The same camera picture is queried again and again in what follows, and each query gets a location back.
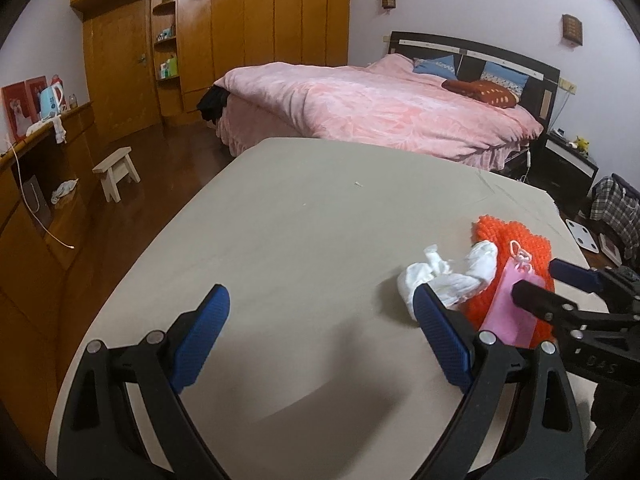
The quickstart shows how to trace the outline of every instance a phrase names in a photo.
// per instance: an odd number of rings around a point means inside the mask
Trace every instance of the red picture frame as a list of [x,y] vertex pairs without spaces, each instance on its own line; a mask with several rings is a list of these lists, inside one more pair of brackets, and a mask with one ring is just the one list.
[[27,79],[24,82],[27,85],[27,99],[31,111],[31,120],[37,123],[40,120],[40,92],[47,86],[47,78],[44,76]]
[[23,140],[33,124],[27,85],[24,81],[2,88],[4,111],[15,140]]

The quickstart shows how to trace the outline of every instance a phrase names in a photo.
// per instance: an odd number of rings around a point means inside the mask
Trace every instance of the beige table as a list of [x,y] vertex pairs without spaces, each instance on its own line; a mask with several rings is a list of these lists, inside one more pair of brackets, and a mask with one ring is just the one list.
[[[66,394],[88,341],[135,344],[193,310],[215,283],[231,314],[181,395],[234,480],[409,479],[458,405],[396,291],[437,243],[471,246],[472,222],[518,220],[554,256],[586,266],[543,192],[425,155],[316,139],[268,139],[213,179],[158,235],[88,330],[49,431],[56,465]],[[558,286],[583,307],[596,298]],[[593,385],[572,378],[588,419]],[[152,457],[166,460],[134,396]],[[479,461],[507,411],[494,425]]]

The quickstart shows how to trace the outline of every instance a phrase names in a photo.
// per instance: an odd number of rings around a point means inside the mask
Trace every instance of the power outlet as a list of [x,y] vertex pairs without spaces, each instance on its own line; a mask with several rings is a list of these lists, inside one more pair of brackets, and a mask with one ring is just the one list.
[[569,92],[569,94],[573,94],[575,95],[577,89],[578,89],[578,85],[572,83],[571,81],[567,81],[564,78],[560,78],[560,81],[558,83],[558,86],[562,89],[565,90],[567,92]]

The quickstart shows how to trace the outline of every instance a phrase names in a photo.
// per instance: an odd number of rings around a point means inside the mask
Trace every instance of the pink comforter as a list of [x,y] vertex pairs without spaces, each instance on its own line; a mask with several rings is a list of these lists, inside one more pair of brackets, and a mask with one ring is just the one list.
[[535,139],[542,126],[520,106],[503,110],[444,90],[391,54],[368,68],[271,63],[216,82],[302,136],[363,142],[457,160]]

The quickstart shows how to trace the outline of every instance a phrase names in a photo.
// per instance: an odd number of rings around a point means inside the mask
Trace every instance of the orange mesh bag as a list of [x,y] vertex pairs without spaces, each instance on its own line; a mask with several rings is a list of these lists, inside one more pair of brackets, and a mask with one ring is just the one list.
[[[476,330],[480,329],[489,307],[494,300],[495,291],[500,282],[500,276],[511,256],[510,242],[517,240],[521,247],[531,254],[531,266],[538,276],[545,280],[546,290],[555,291],[553,278],[549,275],[548,266],[551,261],[551,243],[545,237],[534,235],[520,222],[503,222],[492,216],[481,216],[476,224],[476,237],[478,242],[489,240],[498,247],[498,260],[496,266],[495,279],[491,285],[475,296],[467,303],[466,317],[471,321]],[[536,329],[531,339],[531,347],[539,345],[541,342],[552,339],[551,325],[538,320]]]

